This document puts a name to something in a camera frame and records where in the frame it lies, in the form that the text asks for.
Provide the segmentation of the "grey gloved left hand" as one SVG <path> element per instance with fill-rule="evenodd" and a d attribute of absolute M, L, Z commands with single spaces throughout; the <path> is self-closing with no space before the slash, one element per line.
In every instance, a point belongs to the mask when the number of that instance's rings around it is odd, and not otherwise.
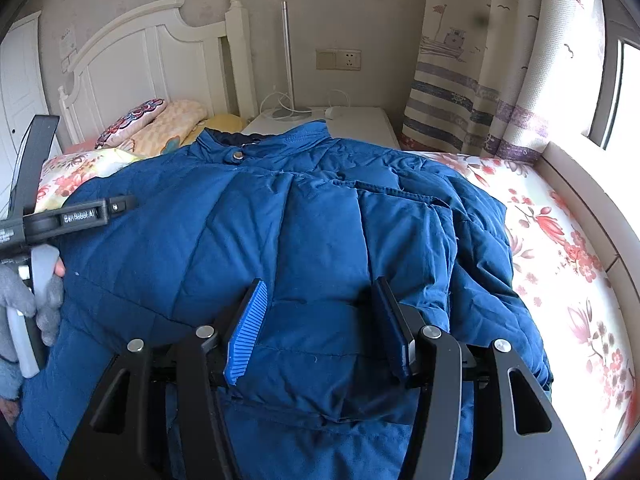
<path fill-rule="evenodd" d="M 15 259 L 1 263 L 1 357 L 18 363 L 18 354 L 10 333 L 9 312 L 21 312 L 36 322 L 42 343 L 52 347 L 58 339 L 61 307 L 64 297 L 64 264 L 60 252 L 51 245 L 39 245 L 30 250 L 35 271 L 35 284 L 28 287 L 18 275 Z"/>

